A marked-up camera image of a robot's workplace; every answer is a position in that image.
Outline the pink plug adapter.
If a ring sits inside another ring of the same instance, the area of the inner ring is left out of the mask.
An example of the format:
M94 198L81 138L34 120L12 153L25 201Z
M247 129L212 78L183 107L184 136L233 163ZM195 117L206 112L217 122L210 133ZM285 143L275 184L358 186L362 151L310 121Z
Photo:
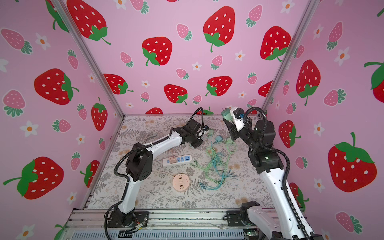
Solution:
M176 158L175 156L170 157L170 158L169 158L169 163L170 163L170 164L175 164L175 163L177 163L177 158Z

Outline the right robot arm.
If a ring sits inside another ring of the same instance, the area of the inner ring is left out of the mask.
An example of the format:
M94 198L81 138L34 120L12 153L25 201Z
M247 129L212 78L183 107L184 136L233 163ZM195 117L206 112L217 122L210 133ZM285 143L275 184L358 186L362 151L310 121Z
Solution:
M259 238L266 240L321 240L309 225L295 201L287 178L290 171L288 156L273 147L276 136L274 124L265 112L252 107L224 109L221 113L230 137L240 139L248 147L248 157L265 183L272 198L278 219L267 215L256 202L242 204L242 220L259 229Z

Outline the white blue power strip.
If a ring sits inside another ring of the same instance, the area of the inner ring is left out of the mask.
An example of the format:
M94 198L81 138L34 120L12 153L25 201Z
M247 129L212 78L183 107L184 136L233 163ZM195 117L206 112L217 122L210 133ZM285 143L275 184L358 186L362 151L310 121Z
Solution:
M163 159L163 166L164 167L173 167L173 166L179 166L184 164L189 164L192 162L193 158L191 155L183 155L183 156L176 156L177 163L170 164L169 158Z

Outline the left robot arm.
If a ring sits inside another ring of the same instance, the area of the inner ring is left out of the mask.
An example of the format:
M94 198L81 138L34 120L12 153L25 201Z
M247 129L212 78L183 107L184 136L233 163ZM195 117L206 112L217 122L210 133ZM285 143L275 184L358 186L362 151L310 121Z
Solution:
M116 164L114 174L126 180L121 200L105 214L105 227L129 227L136 221L135 201L141 185L152 173L153 160L164 152L186 143L193 148L203 143L210 128L204 124L203 109L198 108L182 127L171 128L164 137L147 144L136 143Z

